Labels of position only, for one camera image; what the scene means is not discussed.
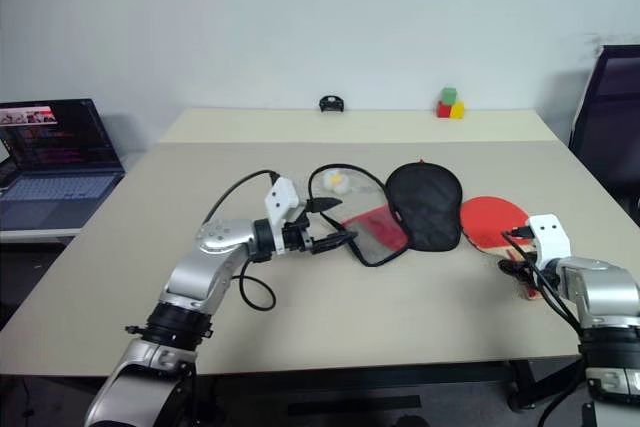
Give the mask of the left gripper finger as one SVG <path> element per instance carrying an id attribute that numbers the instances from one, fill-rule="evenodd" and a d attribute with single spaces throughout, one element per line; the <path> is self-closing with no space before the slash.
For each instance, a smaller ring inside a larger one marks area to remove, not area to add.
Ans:
<path id="1" fill-rule="evenodd" d="M 319 240 L 313 240 L 312 253 L 319 254 L 335 250 L 354 240 L 357 235 L 358 233 L 353 231 L 338 231 Z"/>
<path id="2" fill-rule="evenodd" d="M 342 200 L 334 197 L 309 198 L 305 205 L 305 211 L 309 213 L 322 213 L 342 203 Z"/>

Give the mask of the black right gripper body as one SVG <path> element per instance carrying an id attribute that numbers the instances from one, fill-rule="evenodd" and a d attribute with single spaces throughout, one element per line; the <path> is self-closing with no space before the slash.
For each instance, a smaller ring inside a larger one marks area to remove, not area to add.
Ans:
<path id="1" fill-rule="evenodd" d="M 517 262 L 517 279 L 525 293 L 539 293 L 535 274 L 526 261 Z"/>

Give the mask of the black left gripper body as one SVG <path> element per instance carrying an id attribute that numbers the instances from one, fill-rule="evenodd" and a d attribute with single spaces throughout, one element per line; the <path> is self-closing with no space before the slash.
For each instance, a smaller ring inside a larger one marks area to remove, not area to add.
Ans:
<path id="1" fill-rule="evenodd" d="M 308 252 L 312 255 L 319 253 L 319 244 L 310 234 L 311 222 L 308 214 L 309 209 L 302 207 L 284 221 L 281 233 L 286 250 Z"/>

